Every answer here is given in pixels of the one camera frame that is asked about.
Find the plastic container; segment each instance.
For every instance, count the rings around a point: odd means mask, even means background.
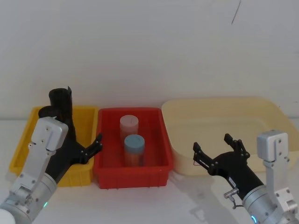
[[[138,133],[145,139],[144,166],[126,167],[120,138],[120,118],[139,119]],[[158,108],[108,108],[99,112],[98,133],[103,150],[95,156],[93,170],[102,189],[165,186],[172,170],[171,147]]]
[[[28,155],[28,143],[38,120],[38,111],[42,107],[32,109],[19,145],[10,162],[9,170],[19,175],[23,169]],[[77,141],[84,147],[89,146],[96,137],[98,123],[98,108],[93,106],[74,106],[73,121],[76,128]],[[88,164],[76,164],[66,172],[60,180],[59,187],[72,187],[89,185],[93,179],[93,162],[91,158]]]
[[[138,134],[132,134],[125,138],[125,164],[127,167],[143,166],[144,162],[144,138]]]
[[[121,141],[131,134],[138,134],[138,118],[134,115],[125,115],[120,120]]]
[[[211,158],[231,151],[224,142],[225,133],[241,139],[250,153],[247,160],[255,171],[265,171],[258,158],[257,136],[271,129],[289,135],[290,167],[299,158],[299,132],[272,102],[256,97],[199,98],[171,100],[162,106],[163,117],[172,145],[174,170],[184,175],[208,175],[193,165],[193,143],[198,142]]]

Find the table surface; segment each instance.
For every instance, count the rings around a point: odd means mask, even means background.
[[[299,119],[292,119],[299,128]],[[7,197],[15,175],[8,172],[26,121],[0,120],[0,203]],[[265,173],[258,173],[265,182]],[[299,162],[289,170],[290,189],[299,202]],[[244,208],[232,209],[223,198],[231,190],[221,177],[186,177],[170,172],[166,187],[99,189],[58,188],[34,224],[252,224]]]

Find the robotic arm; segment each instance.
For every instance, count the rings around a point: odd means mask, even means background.
[[[102,149],[101,135],[85,149],[75,140],[65,139],[68,130],[66,124],[54,118],[38,120],[24,168],[0,205],[1,223],[31,224],[69,167],[88,163]]]
[[[234,206],[244,207],[254,223],[258,224],[299,224],[295,218],[298,205],[287,186],[288,135],[280,131],[262,133],[257,138],[258,157],[266,166],[267,185],[264,185],[248,167],[250,154],[241,140],[233,140],[226,134],[225,142],[233,152],[220,154],[211,159],[203,153],[199,144],[194,143],[194,161],[205,168],[210,175],[224,177],[231,191],[224,194]],[[236,205],[233,195],[242,199],[242,205]]]

